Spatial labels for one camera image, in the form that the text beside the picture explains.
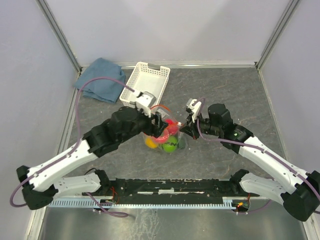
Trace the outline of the red pomegranate toy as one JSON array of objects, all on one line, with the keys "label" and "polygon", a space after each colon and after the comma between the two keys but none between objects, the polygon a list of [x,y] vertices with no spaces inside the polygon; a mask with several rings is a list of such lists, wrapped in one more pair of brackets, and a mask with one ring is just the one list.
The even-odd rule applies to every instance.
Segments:
[{"label": "red pomegranate toy", "polygon": [[164,129],[163,135],[170,135],[174,136],[179,131],[179,123],[173,119],[166,119],[165,122],[168,124],[168,126]]}]

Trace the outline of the dark green avocado toy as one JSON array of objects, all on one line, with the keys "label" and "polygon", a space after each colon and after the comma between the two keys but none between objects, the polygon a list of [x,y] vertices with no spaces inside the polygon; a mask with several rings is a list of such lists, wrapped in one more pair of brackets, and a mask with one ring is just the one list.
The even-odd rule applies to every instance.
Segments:
[{"label": "dark green avocado toy", "polygon": [[178,149],[184,150],[187,147],[187,141],[185,137],[181,137],[178,141]]}]

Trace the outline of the yellow lemon toy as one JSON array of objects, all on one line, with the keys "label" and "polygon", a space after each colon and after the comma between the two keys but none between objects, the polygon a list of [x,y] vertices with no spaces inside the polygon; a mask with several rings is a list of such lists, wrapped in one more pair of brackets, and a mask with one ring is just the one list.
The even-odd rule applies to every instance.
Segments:
[{"label": "yellow lemon toy", "polygon": [[147,147],[149,147],[151,149],[156,149],[158,147],[158,144],[156,142],[154,142],[153,139],[150,137],[146,137],[144,140],[144,143]]}]

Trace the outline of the clear zip top bag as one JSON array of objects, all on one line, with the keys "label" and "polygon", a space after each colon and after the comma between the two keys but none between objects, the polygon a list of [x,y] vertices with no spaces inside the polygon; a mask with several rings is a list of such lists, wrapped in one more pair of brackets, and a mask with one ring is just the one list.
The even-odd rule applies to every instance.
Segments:
[{"label": "clear zip top bag", "polygon": [[151,111],[152,113],[159,112],[161,119],[168,126],[158,138],[144,134],[144,144],[150,149],[168,154],[184,150],[187,147],[187,140],[185,135],[180,131],[183,124],[177,121],[171,110],[164,105],[155,105],[151,108]]}]

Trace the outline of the green watermelon toy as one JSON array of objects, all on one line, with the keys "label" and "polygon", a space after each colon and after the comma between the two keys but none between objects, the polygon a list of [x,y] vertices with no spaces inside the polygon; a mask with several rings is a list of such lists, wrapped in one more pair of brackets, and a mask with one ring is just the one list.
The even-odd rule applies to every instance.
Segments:
[{"label": "green watermelon toy", "polygon": [[173,153],[178,147],[178,139],[175,136],[169,136],[167,141],[161,145],[161,148],[166,153]]}]

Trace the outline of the white plastic basket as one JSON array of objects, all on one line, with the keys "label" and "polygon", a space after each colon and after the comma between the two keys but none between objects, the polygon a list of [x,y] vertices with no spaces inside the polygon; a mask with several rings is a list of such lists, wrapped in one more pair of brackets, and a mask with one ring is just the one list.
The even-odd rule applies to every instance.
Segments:
[{"label": "white plastic basket", "polygon": [[158,105],[169,81],[170,72],[169,67],[140,61],[135,65],[126,85],[134,90],[154,95],[156,98],[154,105]]}]

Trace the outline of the peach fruit toy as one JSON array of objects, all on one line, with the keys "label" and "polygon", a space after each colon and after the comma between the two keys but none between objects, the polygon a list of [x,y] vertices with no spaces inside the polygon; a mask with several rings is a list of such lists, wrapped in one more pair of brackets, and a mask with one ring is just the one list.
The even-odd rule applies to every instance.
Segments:
[{"label": "peach fruit toy", "polygon": [[167,135],[164,135],[164,136],[160,136],[160,137],[151,137],[152,138],[152,140],[154,141],[154,142],[156,142],[158,145],[160,145],[160,144],[164,144],[165,142],[167,142],[167,140],[168,140],[168,138],[170,137],[170,135],[169,134],[167,134]]}]

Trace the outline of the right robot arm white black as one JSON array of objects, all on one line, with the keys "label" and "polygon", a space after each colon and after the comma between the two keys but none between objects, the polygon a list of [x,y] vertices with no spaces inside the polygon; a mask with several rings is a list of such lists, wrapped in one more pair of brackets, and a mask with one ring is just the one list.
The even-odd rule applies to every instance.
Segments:
[{"label": "right robot arm white black", "polygon": [[319,213],[318,171],[307,172],[276,154],[250,130],[234,123],[224,104],[210,105],[207,109],[208,118],[201,115],[203,105],[200,99],[190,99],[187,102],[188,117],[181,132],[195,140],[205,135],[212,136],[211,141],[219,142],[228,150],[250,160],[271,177],[258,177],[241,169],[229,183],[231,193],[240,196],[246,192],[277,202],[301,222],[307,221],[312,214]]}]

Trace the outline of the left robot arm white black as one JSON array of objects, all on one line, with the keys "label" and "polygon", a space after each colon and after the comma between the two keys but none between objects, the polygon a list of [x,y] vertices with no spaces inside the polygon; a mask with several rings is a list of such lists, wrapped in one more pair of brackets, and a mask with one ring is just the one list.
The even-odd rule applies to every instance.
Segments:
[{"label": "left robot arm white black", "polygon": [[22,191],[25,206],[38,210],[56,197],[85,192],[106,195],[111,183],[102,170],[90,176],[66,178],[65,175],[117,150],[120,144],[140,133],[160,137],[167,126],[159,112],[146,115],[142,109],[121,107],[59,155],[35,167],[17,168],[18,189]]}]

